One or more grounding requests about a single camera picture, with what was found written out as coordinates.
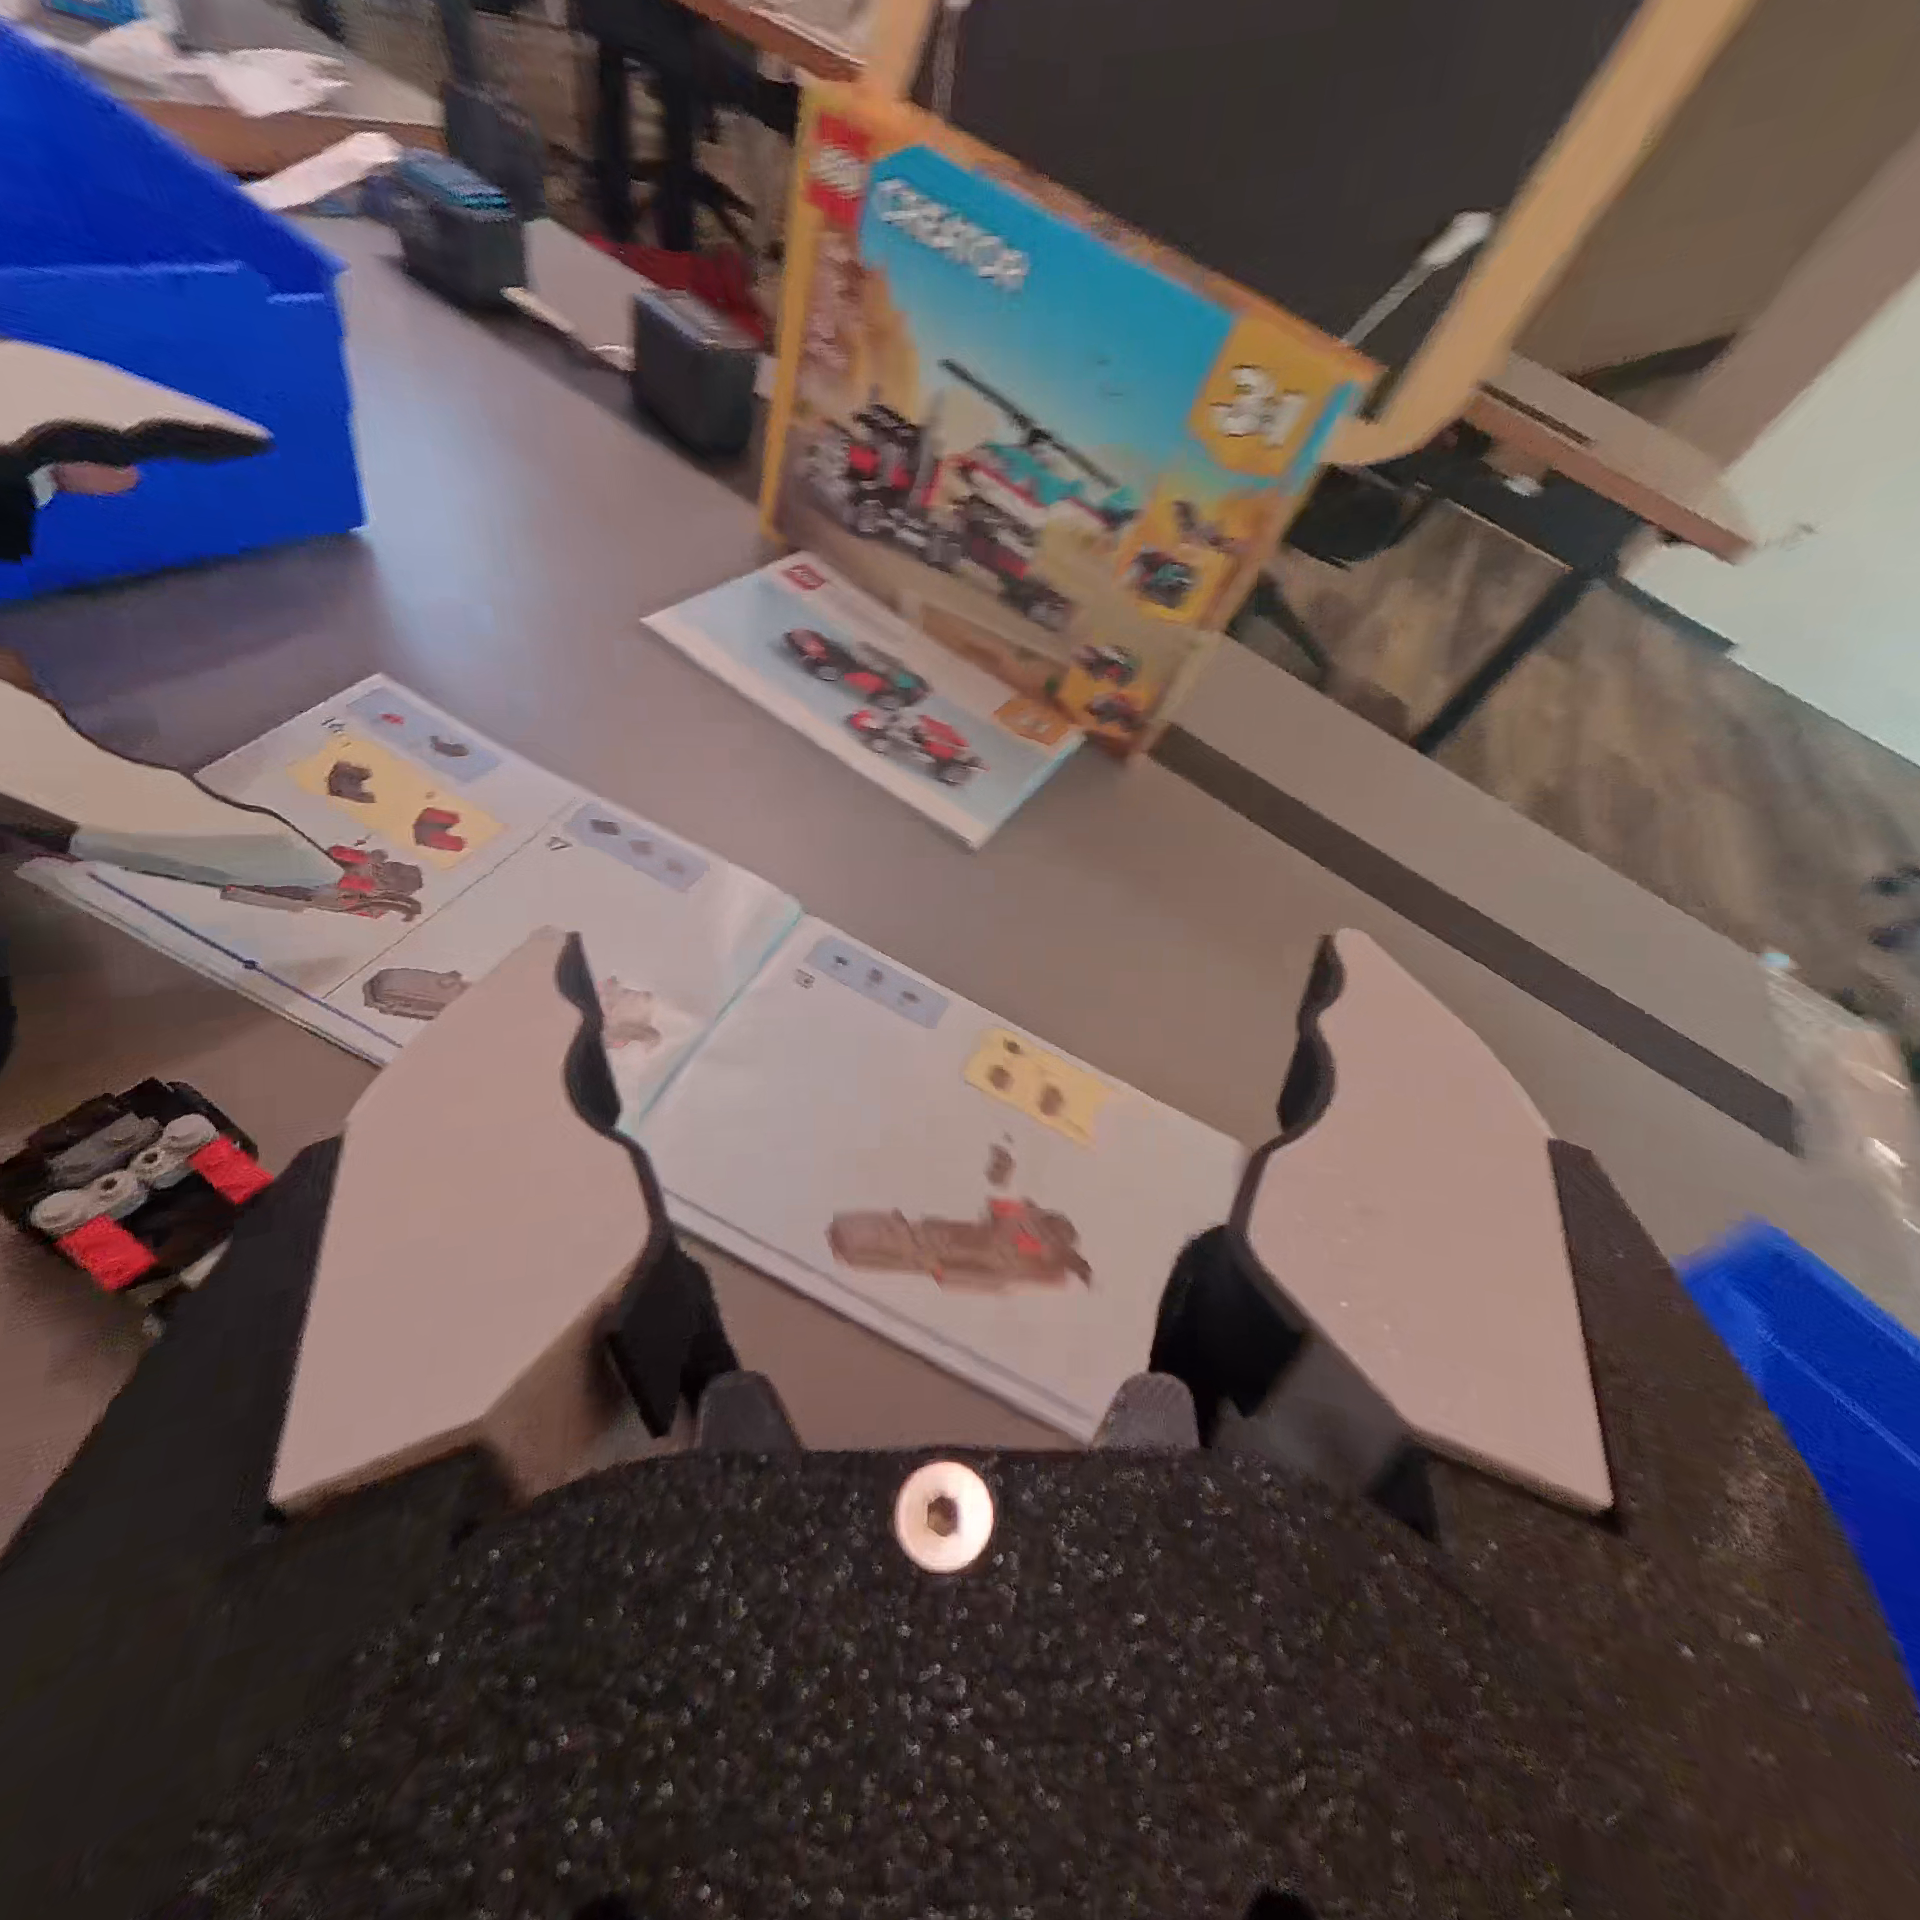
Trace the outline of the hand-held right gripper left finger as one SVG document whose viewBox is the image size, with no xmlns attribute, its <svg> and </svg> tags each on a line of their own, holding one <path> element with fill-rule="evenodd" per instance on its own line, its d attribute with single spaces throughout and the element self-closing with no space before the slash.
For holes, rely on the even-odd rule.
<svg viewBox="0 0 1920 1920">
<path fill-rule="evenodd" d="M 276 1508 L 466 1453 L 536 1501 L 589 1472 L 618 1396 L 669 1436 L 739 1371 L 618 1120 L 585 943 L 556 928 L 378 1072 L 336 1137 Z"/>
</svg>

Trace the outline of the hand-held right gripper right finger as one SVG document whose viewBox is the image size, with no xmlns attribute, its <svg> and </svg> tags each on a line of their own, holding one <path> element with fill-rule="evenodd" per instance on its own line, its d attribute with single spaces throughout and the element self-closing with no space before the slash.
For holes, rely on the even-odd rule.
<svg viewBox="0 0 1920 1920">
<path fill-rule="evenodd" d="M 1468 1467 L 1582 1519 L 1616 1505 L 1556 1135 L 1370 934 L 1320 938 L 1297 1050 L 1221 1226 L 1172 1260 L 1149 1371 L 1201 1445 L 1434 1530 Z"/>
</svg>

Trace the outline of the dark grey case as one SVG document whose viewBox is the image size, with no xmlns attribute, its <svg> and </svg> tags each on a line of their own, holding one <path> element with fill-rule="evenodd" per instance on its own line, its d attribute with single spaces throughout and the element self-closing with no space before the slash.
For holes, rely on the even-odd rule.
<svg viewBox="0 0 1920 1920">
<path fill-rule="evenodd" d="M 752 441 L 762 353 L 752 339 L 692 289 L 632 297 L 632 403 L 682 453 L 734 458 Z"/>
</svg>

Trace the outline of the yellow toy brick set box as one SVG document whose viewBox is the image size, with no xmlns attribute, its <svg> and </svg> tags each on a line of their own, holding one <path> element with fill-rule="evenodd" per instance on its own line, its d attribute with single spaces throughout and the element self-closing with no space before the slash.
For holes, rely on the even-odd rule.
<svg viewBox="0 0 1920 1920">
<path fill-rule="evenodd" d="M 1379 364 L 861 84 L 810 84 L 758 512 L 1149 748 Z"/>
</svg>

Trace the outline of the blue black case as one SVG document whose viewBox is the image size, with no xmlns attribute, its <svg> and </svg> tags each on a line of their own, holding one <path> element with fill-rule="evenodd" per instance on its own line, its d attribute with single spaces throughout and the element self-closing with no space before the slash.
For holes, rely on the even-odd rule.
<svg viewBox="0 0 1920 1920">
<path fill-rule="evenodd" d="M 525 280 L 521 216 L 455 158 L 406 149 L 385 183 L 399 268 L 464 310 L 508 310 Z"/>
</svg>

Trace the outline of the grey black toy brick model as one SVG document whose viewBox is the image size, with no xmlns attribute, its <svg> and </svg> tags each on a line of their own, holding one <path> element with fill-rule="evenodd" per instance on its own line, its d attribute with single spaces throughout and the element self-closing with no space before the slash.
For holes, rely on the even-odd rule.
<svg viewBox="0 0 1920 1920">
<path fill-rule="evenodd" d="M 5 1221 L 162 1335 L 276 1186 L 256 1137 L 186 1080 L 84 1099 L 5 1152 Z"/>
</svg>

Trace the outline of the white paper sheet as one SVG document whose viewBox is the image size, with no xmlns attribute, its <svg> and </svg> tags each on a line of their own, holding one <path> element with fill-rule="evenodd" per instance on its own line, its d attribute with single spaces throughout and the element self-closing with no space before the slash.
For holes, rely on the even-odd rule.
<svg viewBox="0 0 1920 1920">
<path fill-rule="evenodd" d="M 292 160 L 262 180 L 242 180 L 242 197 L 269 212 L 302 212 L 331 200 L 353 200 L 373 178 L 406 158 L 392 133 L 353 131 L 313 158 Z"/>
</svg>

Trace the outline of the wooden office desk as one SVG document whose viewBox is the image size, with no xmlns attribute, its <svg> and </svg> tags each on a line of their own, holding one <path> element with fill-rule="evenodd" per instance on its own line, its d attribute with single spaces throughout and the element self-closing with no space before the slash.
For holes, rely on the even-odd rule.
<svg viewBox="0 0 1920 1920">
<path fill-rule="evenodd" d="M 1434 759 L 1598 590 L 1620 584 L 1636 538 L 1743 561 L 1755 544 L 1709 453 L 1528 357 L 1483 381 L 1462 420 L 1379 462 L 1328 462 L 1284 544 L 1354 568 L 1434 512 L 1462 512 L 1556 577 L 1404 742 Z"/>
</svg>

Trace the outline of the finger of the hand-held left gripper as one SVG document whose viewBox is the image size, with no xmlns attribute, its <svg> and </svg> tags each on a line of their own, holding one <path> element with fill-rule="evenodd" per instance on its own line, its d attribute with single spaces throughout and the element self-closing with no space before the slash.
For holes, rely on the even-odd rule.
<svg viewBox="0 0 1920 1920">
<path fill-rule="evenodd" d="M 267 424 L 203 398 L 76 348 L 5 343 L 5 561 L 30 561 L 59 497 L 122 497 L 149 468 L 269 446 Z"/>
<path fill-rule="evenodd" d="M 5 830 L 77 862 L 203 886 L 331 886 L 340 862 L 279 811 L 124 759 L 5 682 Z"/>
</svg>

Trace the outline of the closed light blue instruction booklet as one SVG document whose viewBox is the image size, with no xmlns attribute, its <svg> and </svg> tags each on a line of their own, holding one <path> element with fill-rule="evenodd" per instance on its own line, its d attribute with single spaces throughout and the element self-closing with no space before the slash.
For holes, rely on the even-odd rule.
<svg viewBox="0 0 1920 1920">
<path fill-rule="evenodd" d="M 1082 745 L 1060 707 L 959 658 L 810 550 L 644 628 L 972 851 Z"/>
</svg>

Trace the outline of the brick instruction booklet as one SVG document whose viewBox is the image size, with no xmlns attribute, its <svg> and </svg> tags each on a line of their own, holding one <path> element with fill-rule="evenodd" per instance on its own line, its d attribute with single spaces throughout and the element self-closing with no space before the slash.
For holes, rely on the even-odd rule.
<svg viewBox="0 0 1920 1920">
<path fill-rule="evenodd" d="M 525 934 L 577 934 L 620 1127 L 676 1226 L 1090 1440 L 1172 1258 L 1233 1201 L 1214 1127 L 810 919 L 771 878 L 362 679 L 213 763 L 320 892 L 30 856 L 23 878 L 390 1068 Z"/>
</svg>

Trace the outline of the wood-framed black board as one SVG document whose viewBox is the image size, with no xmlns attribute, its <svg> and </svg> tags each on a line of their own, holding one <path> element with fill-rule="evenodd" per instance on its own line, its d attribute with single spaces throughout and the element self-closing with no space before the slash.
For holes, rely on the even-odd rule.
<svg viewBox="0 0 1920 1920">
<path fill-rule="evenodd" d="M 1370 348 L 1335 462 L 1462 420 L 1752 4 L 878 4 L 866 84 Z"/>
</svg>

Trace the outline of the blue plastic storage bin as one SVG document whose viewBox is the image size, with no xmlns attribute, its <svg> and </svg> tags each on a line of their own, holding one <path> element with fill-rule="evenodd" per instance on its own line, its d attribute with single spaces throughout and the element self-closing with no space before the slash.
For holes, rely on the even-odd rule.
<svg viewBox="0 0 1920 1920">
<path fill-rule="evenodd" d="M 1768 1221 L 1676 1275 L 1831 1501 L 1915 1683 L 1915 1335 Z"/>
<path fill-rule="evenodd" d="M 366 521 L 340 263 L 5 26 L 5 343 L 76 348 L 269 429 L 235 462 L 149 468 L 122 497 L 59 497 L 5 601 L 149 577 Z"/>
</svg>

